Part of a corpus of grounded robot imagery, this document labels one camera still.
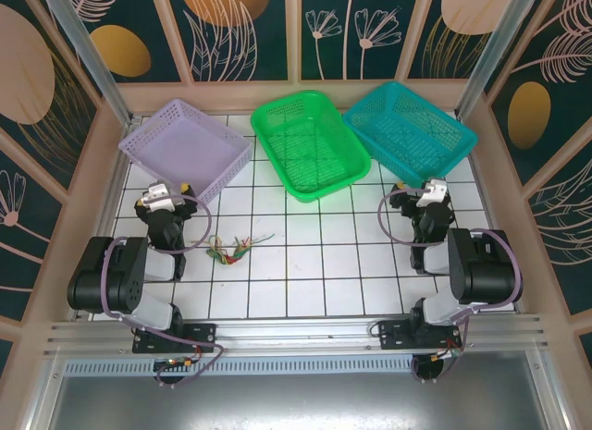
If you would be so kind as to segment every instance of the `mounting bracket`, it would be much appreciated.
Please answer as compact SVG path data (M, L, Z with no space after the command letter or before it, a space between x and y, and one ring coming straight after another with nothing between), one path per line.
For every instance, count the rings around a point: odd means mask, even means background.
M133 333L133 345L131 351L134 354L161 354L161 353L194 353L195 348L189 344L179 344L165 338L153 335L147 331L136 328ZM198 342L216 342L216 324L183 324L180 334L183 339ZM202 353L211 353L212 347L200 347Z
M424 300L418 301L409 316L403 319L380 321L378 337L382 350L432 350L448 347L448 340L461 347L461 333L457 326L432 326L424 320Z

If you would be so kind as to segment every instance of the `white grid mat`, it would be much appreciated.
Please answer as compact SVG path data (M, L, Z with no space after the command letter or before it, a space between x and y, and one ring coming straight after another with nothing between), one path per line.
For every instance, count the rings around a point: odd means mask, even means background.
M216 118L255 144L254 158L209 208L211 234L231 252L234 238L274 234L232 266L207 256L207 244L188 252L178 283L146 283L163 301L173 301L186 319L324 317L409 312L421 297L449 283L447 277L418 276L410 250L393 245L378 227L376 207L398 181L378 162L349 188L313 203L287 194L255 140L250 116ZM467 159L448 175L458 227L487 227L475 178ZM147 226L133 205L154 179L132 165L119 206L114 237L145 236ZM413 239L411 220L388 211L393 236ZM206 226L203 211L186 222L186 244ZM95 320L105 319L102 314Z

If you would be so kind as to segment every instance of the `plastic basket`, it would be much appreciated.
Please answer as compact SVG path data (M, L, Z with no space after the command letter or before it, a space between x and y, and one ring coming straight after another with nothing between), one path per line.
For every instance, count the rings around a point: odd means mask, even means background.
M300 202L350 185L370 169L370 156L321 92L260 106L251 125L286 190Z
M471 130L399 83L379 86L343 118L366 150L410 186L443 178L477 143Z
M249 163L253 145L238 132L175 99L119 144L134 164L178 188L188 182L204 203Z

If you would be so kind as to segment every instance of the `teal basket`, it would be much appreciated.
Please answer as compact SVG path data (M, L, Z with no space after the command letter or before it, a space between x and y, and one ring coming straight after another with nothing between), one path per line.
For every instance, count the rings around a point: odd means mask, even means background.
M445 177L476 135L399 83L370 92L343 116L367 152L410 186Z

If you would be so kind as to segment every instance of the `metal floor panel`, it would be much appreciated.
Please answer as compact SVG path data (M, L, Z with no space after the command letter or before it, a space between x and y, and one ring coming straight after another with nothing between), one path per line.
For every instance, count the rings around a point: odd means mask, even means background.
M535 430L547 428L526 359L466 354L436 384L408 373L207 376L179 389L150 378L68 377L55 430Z
M344 373L410 373L411 355L365 356L295 356L276 358L221 359L203 372L203 376L220 375L335 375ZM121 359L68 361L64 377L154 376L155 359ZM162 376L191 375L201 370L209 358L191 367L178 366Z

